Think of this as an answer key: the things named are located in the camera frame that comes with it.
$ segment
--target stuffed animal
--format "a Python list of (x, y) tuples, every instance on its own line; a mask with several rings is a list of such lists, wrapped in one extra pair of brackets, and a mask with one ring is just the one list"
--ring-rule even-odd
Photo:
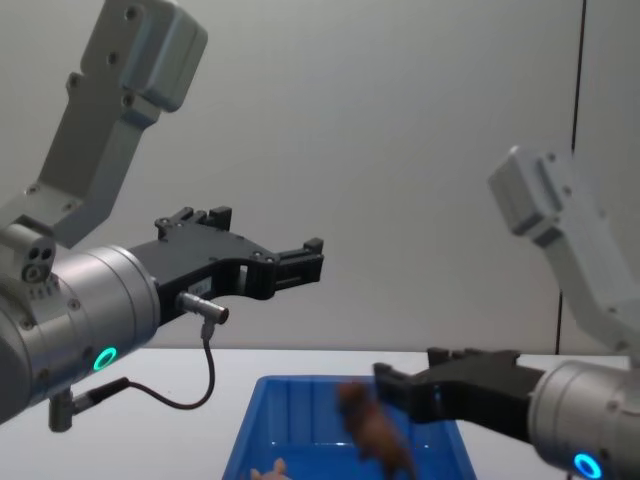
[(400, 432), (380, 404), (371, 398), (367, 385), (360, 382), (338, 385), (338, 409), (361, 460), (373, 458), (380, 462), (385, 480), (393, 480), (400, 471), (406, 471), (412, 480), (417, 479)]
[(264, 475), (260, 475), (260, 472), (255, 468), (251, 469), (251, 480), (291, 480), (285, 476), (285, 473), (287, 473), (287, 466), (284, 460), (279, 458), (273, 463), (273, 471)]

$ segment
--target blue plastic bin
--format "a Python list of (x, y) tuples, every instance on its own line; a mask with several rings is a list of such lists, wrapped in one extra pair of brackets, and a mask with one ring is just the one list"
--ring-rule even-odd
[[(290, 376), (258, 380), (223, 480), (249, 480), (282, 457), (293, 480), (382, 479), (373, 460), (360, 462), (336, 410), (336, 385), (354, 377)], [(371, 383), (371, 377), (359, 380)], [(389, 415), (408, 439), (420, 479), (475, 479), (454, 422), (412, 425)], [(407, 478), (398, 475), (398, 479)]]

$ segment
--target tan toy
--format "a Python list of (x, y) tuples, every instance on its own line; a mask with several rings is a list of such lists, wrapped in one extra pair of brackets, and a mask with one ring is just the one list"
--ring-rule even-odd
[(284, 460), (279, 458), (273, 463), (273, 471), (264, 475), (261, 475), (255, 468), (251, 469), (251, 480), (291, 480), (285, 476), (285, 473), (287, 473), (287, 466)]
[(406, 471), (416, 480), (415, 467), (400, 432), (369, 395), (363, 383), (338, 385), (338, 408), (344, 429), (360, 451), (360, 459), (380, 462), (385, 480), (392, 480), (398, 471)]

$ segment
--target gray wall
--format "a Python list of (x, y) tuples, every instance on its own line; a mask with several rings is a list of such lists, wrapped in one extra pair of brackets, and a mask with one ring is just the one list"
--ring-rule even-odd
[[(513, 144), (570, 147), (580, 0), (184, 0), (210, 43), (143, 140), (109, 222), (131, 246), (227, 204), (274, 250), (326, 240), (319, 285), (222, 299), (226, 347), (552, 351), (557, 287), (486, 178)], [(0, 201), (37, 175), (97, 0), (0, 3)], [(154, 345), (197, 346), (198, 322)]]
[[(575, 165), (640, 278), (640, 2), (587, 2)], [(563, 353), (604, 349), (562, 316)]]

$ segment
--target white table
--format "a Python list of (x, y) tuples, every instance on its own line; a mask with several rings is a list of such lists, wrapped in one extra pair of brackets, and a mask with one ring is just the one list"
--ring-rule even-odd
[[(525, 355), (520, 363), (547, 369), (566, 358)], [(623, 358), (580, 358), (624, 365)], [(175, 411), (134, 390), (76, 417), (74, 427), (64, 434), (48, 430), (47, 403), (24, 412), (0, 426), (0, 478), (217, 480), (259, 377), (366, 375), (375, 362), (409, 373), (427, 366), (425, 353), (219, 350), (214, 359), (213, 398), (193, 412)], [(185, 402), (200, 398), (207, 382), (202, 351), (141, 350), (76, 385), (74, 391), (125, 375)], [(480, 479), (564, 478), (544, 465), (529, 445), (475, 425), (460, 422), (459, 426)]]

